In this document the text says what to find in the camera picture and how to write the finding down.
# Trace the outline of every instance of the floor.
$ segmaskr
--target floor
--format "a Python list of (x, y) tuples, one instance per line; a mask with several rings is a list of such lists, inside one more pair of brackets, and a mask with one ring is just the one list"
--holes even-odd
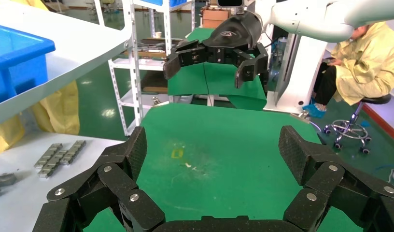
[[(89, 11), (86, 10), (69, 10), (68, 15), (97, 23), (96, 16), (90, 15)], [(173, 37), (183, 38), (190, 32), (189, 13), (172, 13), (171, 19)], [(157, 14), (155, 21), (156, 31), (163, 31), (162, 14)], [(109, 27), (122, 28), (122, 13), (105, 14), (105, 22)], [(136, 12), (136, 23), (139, 39), (150, 36), (147, 12)], [(130, 88), (129, 72), (127, 70), (116, 70), (115, 72), (120, 94), (124, 95)], [(79, 78), (77, 82), (80, 101), (80, 135), (125, 140), (126, 137), (123, 134), (108, 65), (100, 65)], [(206, 100), (194, 100), (193, 103), (206, 104)], [(227, 102), (216, 102), (216, 106), (232, 107)], [(349, 118), (354, 111), (355, 106), (331, 101), (325, 117), (314, 120), (314, 122), (319, 127), (324, 127), (336, 119)], [(133, 109), (125, 107), (124, 112), (126, 121), (129, 124), (134, 118)], [(372, 142), (369, 144), (371, 152), (368, 155), (362, 154), (359, 152), (360, 142), (344, 140), (344, 148), (338, 152), (338, 155), (354, 167), (388, 181), (391, 169), (394, 168), (394, 140), (366, 114), (362, 113), (360, 121), (368, 125), (367, 130), (372, 137)], [(322, 137), (328, 145), (333, 144), (334, 135), (327, 136), (322, 134)]]

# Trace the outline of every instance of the blue plastic bin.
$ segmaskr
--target blue plastic bin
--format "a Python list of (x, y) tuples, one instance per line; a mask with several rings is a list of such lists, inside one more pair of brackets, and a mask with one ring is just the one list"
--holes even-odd
[[(164, 0), (142, 0), (142, 1), (162, 6)], [(170, 7), (180, 5), (182, 3), (185, 3), (186, 1), (187, 0), (170, 0)]]
[(48, 81), (52, 40), (0, 26), (0, 102)]

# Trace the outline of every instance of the green mat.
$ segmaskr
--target green mat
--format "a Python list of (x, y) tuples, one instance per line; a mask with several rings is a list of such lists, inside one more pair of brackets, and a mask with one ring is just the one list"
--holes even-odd
[[(204, 40), (213, 29), (197, 28), (187, 39)], [(262, 110), (267, 103), (259, 77), (246, 82), (240, 89), (234, 87), (234, 76), (237, 68), (233, 65), (202, 63), (182, 67), (169, 80), (169, 95), (187, 94), (221, 94), (227, 95), (233, 105), (239, 109)]]
[[(279, 154), (283, 125), (319, 142), (310, 124), (286, 114), (186, 104), (153, 108), (142, 121), (148, 149), (140, 189), (167, 221), (240, 215), (282, 219), (301, 189)], [(85, 230), (100, 231), (123, 229), (105, 210)], [(332, 208), (318, 232), (338, 231), (362, 229)]]

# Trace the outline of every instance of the yellow lab coat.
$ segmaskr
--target yellow lab coat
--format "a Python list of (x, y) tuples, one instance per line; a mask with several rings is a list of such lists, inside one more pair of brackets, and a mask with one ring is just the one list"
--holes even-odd
[(335, 100), (353, 105), (394, 88), (394, 31), (385, 22), (373, 24), (357, 40), (338, 43), (331, 56), (342, 61), (336, 66)]
[[(48, 10), (41, 0), (13, 0), (26, 5)], [(76, 81), (49, 95), (33, 105), (36, 122), (43, 131), (78, 134), (79, 98)], [(14, 116), (0, 124), (0, 153), (18, 142), (25, 130), (19, 119)]]

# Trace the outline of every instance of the hand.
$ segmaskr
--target hand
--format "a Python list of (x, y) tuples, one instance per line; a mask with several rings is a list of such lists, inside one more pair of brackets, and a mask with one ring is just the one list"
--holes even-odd
[(329, 66), (334, 66), (334, 65), (341, 65), (342, 61), (340, 59), (334, 59), (334, 61), (328, 63)]

